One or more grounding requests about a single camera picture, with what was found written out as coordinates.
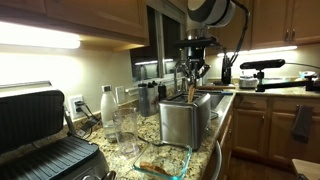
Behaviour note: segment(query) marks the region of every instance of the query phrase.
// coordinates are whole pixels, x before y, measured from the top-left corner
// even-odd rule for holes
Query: drawer
[[[320,99],[310,98],[274,98],[273,112],[295,114],[297,106],[307,105],[313,107],[313,116],[320,116]]]
[[[238,95],[234,99],[234,107],[250,110],[266,110],[268,105],[267,97]]]

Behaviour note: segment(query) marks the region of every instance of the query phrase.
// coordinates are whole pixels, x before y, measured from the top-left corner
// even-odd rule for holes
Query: white bottle
[[[118,104],[111,89],[111,85],[102,86],[101,121],[108,142],[114,143],[117,142],[117,138],[112,113],[118,110]]]

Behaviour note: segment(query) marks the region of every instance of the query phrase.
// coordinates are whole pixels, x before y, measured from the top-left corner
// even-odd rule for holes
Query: wall
[[[100,111],[102,85],[132,87],[130,66],[129,51],[0,45],[0,85],[49,80],[66,100],[82,94],[93,112]]]
[[[240,55],[238,56],[237,60],[235,61],[232,67],[232,77],[239,78],[239,76],[242,74],[240,65],[243,62],[268,60],[268,59],[284,59],[287,63],[288,62],[303,63],[303,64],[309,64],[309,65],[320,67],[320,45],[298,47],[296,50],[291,50],[291,51],[264,53],[264,54],[255,54],[255,55]],[[217,57],[216,55],[207,56],[206,63],[211,65],[211,69],[208,72],[207,78],[220,79],[222,58]],[[265,69],[263,71],[265,72],[266,78],[274,78],[274,77],[298,77],[299,71],[318,72],[318,69],[305,67],[305,66],[285,64],[281,68]],[[251,75],[256,72],[257,72],[256,70],[246,70],[246,73]]]

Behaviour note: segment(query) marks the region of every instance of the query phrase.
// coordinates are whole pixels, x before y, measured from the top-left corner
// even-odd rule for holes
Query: upper cabinet
[[[252,48],[320,42],[319,0],[255,0]]]
[[[145,0],[1,0],[0,21],[77,33],[87,49],[149,45]]]
[[[252,11],[252,1],[251,0],[239,0],[248,10]],[[246,31],[245,39],[242,44],[241,50],[250,49],[250,40],[251,40],[251,16],[249,17],[248,29]],[[238,45],[242,29],[245,23],[245,14],[242,9],[236,6],[235,14],[232,20],[224,27],[221,28],[211,28],[209,33],[218,39],[218,42],[227,48],[227,51],[234,51]],[[215,54],[221,53],[222,50],[216,48],[207,48],[206,54]]]
[[[1,0],[0,5],[46,14],[43,0]]]

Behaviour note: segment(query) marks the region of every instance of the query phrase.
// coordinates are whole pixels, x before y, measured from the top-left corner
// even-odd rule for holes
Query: stainless steel toaster
[[[188,94],[180,93],[159,102],[160,137],[196,150],[210,121],[210,95],[195,94],[192,103],[187,99]]]

